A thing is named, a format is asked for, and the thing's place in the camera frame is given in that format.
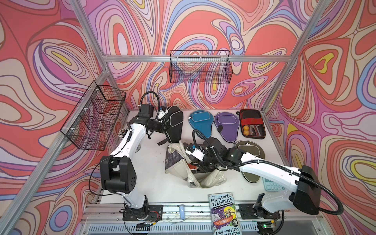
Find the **green paddle case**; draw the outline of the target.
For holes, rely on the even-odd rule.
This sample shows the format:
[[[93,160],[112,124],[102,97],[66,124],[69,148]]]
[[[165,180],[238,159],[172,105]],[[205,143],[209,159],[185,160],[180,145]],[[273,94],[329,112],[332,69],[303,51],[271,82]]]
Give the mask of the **green paddle case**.
[[[263,160],[265,159],[264,150],[254,142],[239,141],[235,143],[235,148],[251,153],[252,155],[259,157]],[[251,174],[251,173],[247,173],[243,171],[241,171],[241,174],[245,178],[245,180],[249,183],[257,183],[260,180],[260,177],[255,174]]]

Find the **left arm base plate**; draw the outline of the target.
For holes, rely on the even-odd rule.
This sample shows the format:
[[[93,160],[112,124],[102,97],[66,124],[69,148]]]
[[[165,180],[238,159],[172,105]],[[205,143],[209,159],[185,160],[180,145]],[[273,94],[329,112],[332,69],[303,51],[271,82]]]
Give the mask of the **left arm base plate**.
[[[148,205],[141,209],[132,209],[128,206],[120,209],[123,221],[151,221],[158,222],[162,219],[163,205]]]

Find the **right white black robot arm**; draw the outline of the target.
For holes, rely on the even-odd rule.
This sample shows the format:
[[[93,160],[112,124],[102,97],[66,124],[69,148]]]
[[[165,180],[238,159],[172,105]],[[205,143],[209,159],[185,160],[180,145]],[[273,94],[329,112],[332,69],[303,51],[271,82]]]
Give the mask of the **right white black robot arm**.
[[[213,166],[220,171],[251,173],[285,188],[282,193],[262,193],[258,196],[254,210],[261,215],[289,209],[298,209],[310,215],[320,212],[341,215],[344,211],[340,199],[319,182],[314,170],[307,165],[301,168],[284,166],[235,147],[227,148],[218,139],[206,138],[197,129],[193,130],[192,137],[193,143],[186,152],[198,160],[196,165],[201,169]]]

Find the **black paddle case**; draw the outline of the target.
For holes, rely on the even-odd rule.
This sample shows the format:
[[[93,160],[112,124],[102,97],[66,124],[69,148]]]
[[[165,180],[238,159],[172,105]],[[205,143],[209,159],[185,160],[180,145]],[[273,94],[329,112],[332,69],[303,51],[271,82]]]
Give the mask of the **black paddle case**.
[[[184,114],[178,106],[168,107],[168,113],[164,117],[161,123],[165,126],[166,138],[158,142],[158,146],[166,143],[175,144],[179,143],[182,137]]]

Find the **clear packaged red paddle set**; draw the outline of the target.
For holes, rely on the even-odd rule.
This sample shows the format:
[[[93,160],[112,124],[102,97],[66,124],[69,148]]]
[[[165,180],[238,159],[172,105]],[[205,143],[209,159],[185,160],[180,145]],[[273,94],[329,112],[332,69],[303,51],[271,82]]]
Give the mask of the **clear packaged red paddle set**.
[[[190,163],[188,164],[188,167],[193,174],[203,173],[203,170],[198,163]]]

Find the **purple paddle case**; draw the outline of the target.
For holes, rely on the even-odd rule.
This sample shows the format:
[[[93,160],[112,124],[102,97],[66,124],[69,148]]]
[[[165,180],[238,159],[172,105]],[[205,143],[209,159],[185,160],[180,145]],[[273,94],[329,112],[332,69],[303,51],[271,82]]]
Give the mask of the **purple paddle case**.
[[[229,112],[217,113],[214,116],[214,124],[225,142],[234,143],[237,141],[240,128],[240,120],[237,115]]]

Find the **cup of pens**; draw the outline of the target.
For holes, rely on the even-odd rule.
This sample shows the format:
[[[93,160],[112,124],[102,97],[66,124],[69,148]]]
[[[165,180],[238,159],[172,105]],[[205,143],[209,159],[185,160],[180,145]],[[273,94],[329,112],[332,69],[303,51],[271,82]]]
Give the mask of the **cup of pens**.
[[[127,127],[124,127],[123,129],[121,129],[119,132],[118,132],[118,137],[122,140],[126,134],[128,132],[128,128]],[[141,149],[141,145],[138,145],[138,147],[136,148],[135,152],[139,152]]]

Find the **cream canvas tote bag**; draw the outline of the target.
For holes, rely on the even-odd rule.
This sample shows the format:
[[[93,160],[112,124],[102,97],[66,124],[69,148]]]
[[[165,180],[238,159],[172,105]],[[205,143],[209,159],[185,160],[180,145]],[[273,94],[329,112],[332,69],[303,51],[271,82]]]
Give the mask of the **cream canvas tote bag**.
[[[194,166],[195,158],[185,152],[187,147],[183,142],[168,144],[165,153],[166,174],[186,181],[190,188],[212,188],[226,183],[223,172],[215,168],[204,172],[198,166]]]

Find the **green circuit board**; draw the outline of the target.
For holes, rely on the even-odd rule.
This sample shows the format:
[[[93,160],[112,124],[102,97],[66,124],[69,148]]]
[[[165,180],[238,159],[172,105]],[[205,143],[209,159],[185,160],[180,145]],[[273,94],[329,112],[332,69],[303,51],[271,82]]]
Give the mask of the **green circuit board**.
[[[151,230],[151,227],[153,226],[152,223],[138,223],[136,225],[136,231],[137,232],[148,232]]]

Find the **treehouse paperback book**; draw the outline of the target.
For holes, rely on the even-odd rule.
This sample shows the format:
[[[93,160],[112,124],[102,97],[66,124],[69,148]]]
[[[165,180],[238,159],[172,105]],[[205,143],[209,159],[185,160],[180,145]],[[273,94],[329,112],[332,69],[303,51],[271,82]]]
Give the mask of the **treehouse paperback book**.
[[[209,207],[214,235],[242,235],[232,193],[210,194]]]

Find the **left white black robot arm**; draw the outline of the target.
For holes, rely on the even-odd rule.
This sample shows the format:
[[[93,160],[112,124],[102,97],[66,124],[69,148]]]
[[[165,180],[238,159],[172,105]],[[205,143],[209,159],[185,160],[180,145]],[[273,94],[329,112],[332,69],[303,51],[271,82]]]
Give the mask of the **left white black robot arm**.
[[[153,105],[141,103],[138,114],[126,123],[125,136],[119,146],[99,163],[102,188],[109,191],[110,195],[120,195],[125,202],[123,212],[135,220],[149,217],[149,205],[147,196],[136,189],[137,174],[131,157],[145,136],[150,139],[154,132],[165,132],[163,122],[158,116],[159,96],[154,91],[148,91],[142,95],[141,100],[148,94],[153,94],[157,99],[157,116],[153,117]]]

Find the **blue paddle case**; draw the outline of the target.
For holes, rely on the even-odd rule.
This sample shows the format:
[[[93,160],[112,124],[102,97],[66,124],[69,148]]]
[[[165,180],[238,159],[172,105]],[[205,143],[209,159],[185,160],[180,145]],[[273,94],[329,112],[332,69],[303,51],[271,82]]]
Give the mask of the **blue paddle case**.
[[[189,124],[193,129],[199,130],[206,138],[212,136],[213,115],[204,110],[192,112],[189,117]]]

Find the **teal calculator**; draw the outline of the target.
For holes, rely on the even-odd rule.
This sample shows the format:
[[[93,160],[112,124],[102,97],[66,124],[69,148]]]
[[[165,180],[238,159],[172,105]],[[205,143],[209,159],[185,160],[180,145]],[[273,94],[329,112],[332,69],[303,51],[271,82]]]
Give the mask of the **teal calculator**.
[[[285,187],[283,187],[282,185],[275,183],[271,180],[268,180],[266,178],[263,178],[262,182],[263,182],[264,189],[267,192],[281,192],[285,190]]]

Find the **red black ping pong case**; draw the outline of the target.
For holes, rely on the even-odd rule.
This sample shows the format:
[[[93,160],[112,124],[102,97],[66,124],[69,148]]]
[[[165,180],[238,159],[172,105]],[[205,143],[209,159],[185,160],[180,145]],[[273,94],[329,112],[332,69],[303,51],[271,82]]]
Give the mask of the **red black ping pong case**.
[[[266,131],[261,112],[255,109],[241,109],[237,112],[241,133],[246,138],[264,139]]]

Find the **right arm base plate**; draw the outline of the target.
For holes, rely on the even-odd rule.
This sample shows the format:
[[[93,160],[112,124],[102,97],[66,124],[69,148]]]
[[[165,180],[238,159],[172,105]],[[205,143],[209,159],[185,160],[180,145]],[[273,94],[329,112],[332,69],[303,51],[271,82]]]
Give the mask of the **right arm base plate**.
[[[267,212],[264,209],[255,209],[254,204],[239,204],[238,212],[242,219],[261,219],[261,220],[279,220],[281,214]]]

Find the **small light blue device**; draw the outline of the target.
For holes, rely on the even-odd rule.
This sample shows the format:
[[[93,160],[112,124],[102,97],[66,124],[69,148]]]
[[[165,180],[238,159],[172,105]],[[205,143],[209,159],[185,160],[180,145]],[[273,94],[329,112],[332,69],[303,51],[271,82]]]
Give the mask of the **small light blue device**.
[[[180,219],[182,221],[184,221],[186,219],[186,216],[185,216],[185,205],[181,204],[179,206],[179,215],[180,215]]]

